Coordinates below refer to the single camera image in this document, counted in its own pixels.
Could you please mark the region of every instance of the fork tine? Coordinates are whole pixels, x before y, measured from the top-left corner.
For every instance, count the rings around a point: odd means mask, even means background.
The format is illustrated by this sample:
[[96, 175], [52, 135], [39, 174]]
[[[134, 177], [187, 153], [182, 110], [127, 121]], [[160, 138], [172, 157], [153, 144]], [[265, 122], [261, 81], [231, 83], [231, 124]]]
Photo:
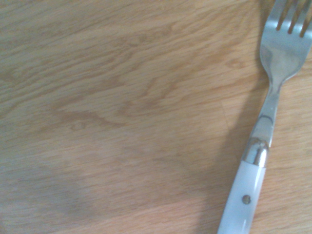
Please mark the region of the fork tine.
[[308, 13], [308, 11], [309, 11], [310, 5], [311, 5], [311, 0], [307, 0], [307, 1], [304, 3], [304, 6], [303, 6], [303, 8], [302, 8], [302, 10], [301, 10], [301, 13], [300, 13], [300, 15], [299, 15], [299, 18], [298, 18], [298, 20], [297, 20], [297, 22], [296, 22], [296, 24], [295, 24], [295, 26], [294, 26], [293, 29], [295, 29], [295, 28], [298, 27], [298, 28], [300, 29], [299, 32], [301, 32], [302, 27], [303, 27], [304, 20], [306, 19], [307, 13]]
[[306, 32], [304, 33], [304, 37], [306, 37], [306, 36], [312, 38], [312, 20], [310, 21], [309, 26], [308, 26]]
[[274, 26], [277, 27], [279, 18], [282, 15], [286, 2], [287, 0], [275, 1], [275, 4], [270, 12], [267, 22], [269, 22], [270, 24], [274, 24]]
[[281, 30], [286, 30], [288, 31], [291, 24], [292, 24], [292, 19], [293, 19], [293, 15], [295, 14], [296, 12], [296, 8], [297, 8], [297, 5], [298, 5], [298, 0], [294, 0], [287, 12], [287, 15], [281, 25]]

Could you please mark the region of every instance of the stainless steel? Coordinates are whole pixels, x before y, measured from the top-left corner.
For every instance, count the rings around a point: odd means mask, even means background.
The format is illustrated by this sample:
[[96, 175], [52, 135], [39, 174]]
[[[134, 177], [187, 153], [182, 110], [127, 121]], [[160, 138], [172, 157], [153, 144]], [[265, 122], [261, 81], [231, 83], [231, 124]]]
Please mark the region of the stainless steel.
[[312, 23], [309, 23], [304, 35], [300, 36], [311, 0], [305, 2], [293, 30], [289, 33], [298, 6], [298, 1], [294, 0], [277, 30], [286, 1], [275, 1], [264, 27], [260, 59], [269, 76], [270, 86], [242, 157], [242, 160], [260, 167], [265, 167], [268, 160], [281, 86], [301, 69], [312, 45]]
[[269, 144], [265, 140], [250, 138], [242, 160], [259, 167], [266, 167]]
[[249, 195], [244, 195], [242, 198], [242, 201], [245, 205], [250, 204], [250, 202], [252, 201], [251, 197]]

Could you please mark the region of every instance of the table surface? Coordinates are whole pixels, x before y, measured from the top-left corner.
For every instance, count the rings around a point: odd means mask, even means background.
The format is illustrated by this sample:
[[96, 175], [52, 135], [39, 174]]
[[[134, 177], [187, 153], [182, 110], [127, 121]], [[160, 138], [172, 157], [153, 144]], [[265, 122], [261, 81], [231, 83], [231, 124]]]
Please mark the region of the table surface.
[[[215, 234], [268, 89], [272, 0], [0, 3], [1, 234]], [[312, 55], [251, 233], [312, 233]]]

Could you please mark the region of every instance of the white plastic handle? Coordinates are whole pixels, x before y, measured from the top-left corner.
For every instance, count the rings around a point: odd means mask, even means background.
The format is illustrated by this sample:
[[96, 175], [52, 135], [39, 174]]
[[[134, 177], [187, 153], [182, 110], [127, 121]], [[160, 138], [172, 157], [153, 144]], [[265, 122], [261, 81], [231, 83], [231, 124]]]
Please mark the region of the white plastic handle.
[[241, 161], [217, 234], [249, 233], [265, 170]]

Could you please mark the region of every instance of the fork head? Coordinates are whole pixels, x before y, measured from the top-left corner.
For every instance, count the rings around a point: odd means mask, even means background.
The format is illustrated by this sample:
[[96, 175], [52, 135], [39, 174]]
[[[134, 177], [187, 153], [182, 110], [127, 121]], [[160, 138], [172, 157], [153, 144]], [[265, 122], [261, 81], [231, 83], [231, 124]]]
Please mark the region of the fork head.
[[291, 32], [290, 27], [298, 7], [298, 0], [292, 2], [280, 29], [277, 29], [286, 2], [287, 0], [275, 1], [265, 24], [260, 45], [262, 65], [269, 76], [270, 85], [277, 90], [284, 81], [301, 69], [312, 45], [312, 23], [309, 23], [305, 32], [302, 31], [311, 0], [306, 0]]

